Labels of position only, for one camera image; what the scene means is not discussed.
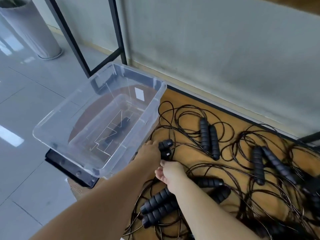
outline tangled cable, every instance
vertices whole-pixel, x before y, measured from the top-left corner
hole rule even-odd
[[[160,112],[163,104],[169,104],[171,108]],[[219,193],[227,198],[230,194],[227,194],[229,190],[238,197],[238,210],[232,213],[258,236],[261,238],[269,237],[270,239],[280,239],[284,236],[292,236],[295,239],[319,239],[314,231],[314,226],[320,226],[320,197],[317,191],[306,193],[308,191],[306,190],[307,182],[317,178],[302,170],[294,160],[294,152],[296,150],[319,160],[320,155],[317,151],[306,145],[297,145],[285,140],[275,128],[266,124],[259,125],[260,127],[264,126],[266,129],[261,129],[260,127],[254,129],[255,126],[251,125],[236,135],[234,128],[229,123],[222,121],[213,112],[192,104],[185,104],[175,108],[170,101],[164,101],[160,104],[158,113],[160,116],[159,126],[151,133],[150,139],[152,139],[154,132],[157,130],[168,129],[168,138],[172,139],[174,144],[170,149],[170,158],[168,160],[174,160],[175,149],[181,146],[190,147],[211,158],[212,162],[200,162],[191,167],[184,165],[187,176],[193,180],[196,176],[206,178],[212,169],[221,170],[226,173],[233,182],[233,185],[224,183],[224,186],[220,185],[214,191],[216,191],[216,194]],[[164,117],[166,113],[172,115],[170,120]],[[181,118],[186,115],[199,118],[200,130],[182,127]],[[209,123],[208,115],[213,116],[216,121]],[[217,136],[215,129],[217,125],[222,127],[219,136]],[[188,139],[188,142],[176,141],[176,133],[182,134]],[[275,135],[278,143],[268,138],[267,134]],[[219,143],[227,144],[220,150]],[[249,154],[246,153],[248,147],[250,148]],[[284,157],[278,159],[270,147],[280,150]],[[231,153],[230,158],[226,158],[226,151]],[[219,158],[225,162],[234,161],[238,167],[231,167],[214,162]],[[195,173],[198,172],[200,168],[205,169],[205,173],[202,175]],[[241,188],[237,178],[233,175],[234,172],[241,173],[248,177],[248,184],[245,190]],[[151,225],[153,225],[154,232],[158,239],[178,239],[184,237],[192,239],[191,230],[176,204],[174,196],[171,196],[170,192],[168,190],[166,191],[166,189],[162,190],[162,193],[152,195],[154,185],[159,182],[157,178],[153,178],[145,183],[135,203],[130,224],[125,229],[123,236],[129,236],[128,239],[134,240],[134,233],[143,228],[143,226],[146,227],[146,224],[142,224],[146,222],[146,217],[143,214],[146,214],[148,211],[144,209],[146,212],[140,212],[138,206],[141,205],[143,199],[150,201],[152,198],[159,197],[160,195],[163,198],[170,198],[170,201],[167,201],[168,205],[166,205],[162,211],[175,211],[177,212],[177,218],[170,223],[163,223],[162,220],[152,218],[155,223]],[[274,190],[271,191],[259,187],[265,184],[271,186]],[[287,207],[285,219],[277,219],[268,214],[267,211],[252,198],[255,193],[270,195],[278,201],[283,202]],[[216,202],[219,201],[216,199],[217,197],[214,198],[217,195],[214,193],[211,195]],[[313,212],[312,217],[307,216],[306,212],[308,210]],[[139,225],[139,221],[142,221],[142,223],[141,226],[137,227],[136,225]],[[169,235],[165,233],[165,229],[173,225],[178,226],[177,234]]]

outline transparent plastic bin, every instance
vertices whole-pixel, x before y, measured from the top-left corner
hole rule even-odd
[[[114,62],[67,97],[33,135],[96,177],[116,173],[158,124],[166,83]]]

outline white pot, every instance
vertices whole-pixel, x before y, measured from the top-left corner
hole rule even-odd
[[[38,12],[32,0],[23,0],[22,7],[2,8],[0,13],[42,59],[50,60],[62,54],[62,49]]]

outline wooden floor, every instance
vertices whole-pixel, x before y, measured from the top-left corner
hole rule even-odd
[[[220,110],[214,109],[208,105],[205,105],[201,102],[198,102],[198,101],[196,101],[192,98],[189,98],[187,96],[184,96],[180,93],[174,92],[173,90],[170,90],[170,89],[166,90],[161,101],[170,101],[173,103],[174,107],[179,107],[184,104],[193,104],[193,105],[196,105],[202,109],[208,109],[211,112],[215,113],[222,121],[227,122],[230,125],[232,125],[235,130],[236,135],[239,132],[247,129],[250,126],[249,123],[247,123],[241,119],[238,119],[238,118],[231,116],[227,113],[224,113]],[[163,106],[161,106],[160,111],[165,111],[170,108],[171,108],[170,105],[168,103],[166,103]],[[207,115],[208,115],[208,121],[210,122],[210,124],[218,122],[218,120],[214,116],[210,115],[209,113]],[[164,116],[167,119],[171,119],[172,113],[168,112]],[[183,128],[198,130],[199,129],[198,124],[199,124],[199,118],[196,116],[186,115],[181,119],[181,126]],[[218,136],[220,136],[222,133],[222,126],[220,126],[220,125],[217,126],[217,132],[218,132]],[[231,133],[232,133],[232,131],[227,128],[224,138],[230,137]],[[272,135],[270,133],[264,133],[264,135],[266,135],[268,138],[270,138],[274,142],[281,145],[280,140],[277,136]],[[158,139],[158,140],[168,139],[168,129],[160,129],[160,130],[156,131],[154,133],[153,139]],[[176,133],[176,141],[190,142],[189,139],[187,139],[185,136],[183,136],[180,133]],[[220,143],[219,144],[220,149],[226,144],[227,143]],[[245,143],[243,144],[243,147],[245,148],[244,152],[246,153],[246,155],[248,155],[249,147],[245,146]],[[281,150],[279,150],[278,148],[276,148],[275,146],[273,146],[271,144],[269,144],[269,147],[280,159],[284,157]],[[223,153],[223,156],[226,159],[231,159],[230,149],[226,150]],[[242,164],[244,164],[246,166],[250,166],[249,163],[244,158],[242,158],[240,155],[237,158]],[[195,149],[192,149],[190,147],[184,146],[184,145],[179,146],[176,149],[174,159],[176,161],[182,162],[183,164],[187,165],[188,167],[191,167],[192,165],[200,163],[200,162],[214,162],[211,158],[207,157],[205,154],[203,154]],[[310,156],[307,153],[295,150],[294,151],[294,161],[302,169],[304,169],[306,172],[308,172],[314,176],[320,174],[320,161],[317,158]],[[219,161],[217,161],[217,163],[225,164],[225,165],[229,165],[229,166],[232,166],[235,168],[242,169],[235,161],[225,162],[222,159],[220,159]],[[205,171],[206,171],[206,169],[199,169],[196,171],[196,174],[203,175],[205,173]],[[249,178],[241,173],[235,172],[234,170],[230,170],[230,172],[239,181],[239,184],[242,188],[242,191],[246,192]],[[227,184],[234,186],[234,183],[231,181],[230,177],[228,177],[227,174],[225,172],[223,172],[222,170],[210,169],[209,175],[220,177]],[[272,176],[270,176],[270,177],[266,176],[266,178],[271,181],[275,181]],[[164,187],[163,184],[157,185],[156,187],[154,187],[153,193],[158,192],[163,187]],[[265,186],[263,186],[263,188],[277,191],[274,187],[272,187],[270,185],[265,185]],[[273,196],[269,196],[264,193],[255,193],[252,198],[255,201],[257,201],[258,204],[268,214],[275,216],[279,219],[284,219],[286,217],[286,214],[288,213],[288,207],[283,202],[281,202],[280,200],[278,200],[277,198],[275,198]],[[225,202],[222,203],[222,207],[228,212],[236,211],[238,209],[238,206],[239,206],[239,198],[236,196],[235,193],[231,193],[230,197]],[[170,221],[173,221],[174,219],[175,219],[175,216],[170,216],[165,220],[165,222],[170,222]],[[141,226],[140,221],[138,221],[136,223],[135,227],[139,227],[139,225]],[[171,233],[171,234],[177,234],[177,229],[178,229],[178,226],[172,226],[171,228],[166,228],[164,230],[164,232]],[[134,237],[135,237],[135,239],[150,239],[150,240],[157,239],[155,232],[154,232],[154,228],[152,228],[152,227],[150,227],[148,229],[138,230],[136,233],[134,233]]]
[[[320,0],[266,0],[304,12],[320,15]]]

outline wall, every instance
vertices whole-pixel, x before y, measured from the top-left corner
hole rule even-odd
[[[117,48],[107,0],[57,3],[78,35]],[[133,60],[287,125],[298,136],[320,131],[319,16],[263,0],[117,3]],[[50,13],[41,13],[56,25]]]

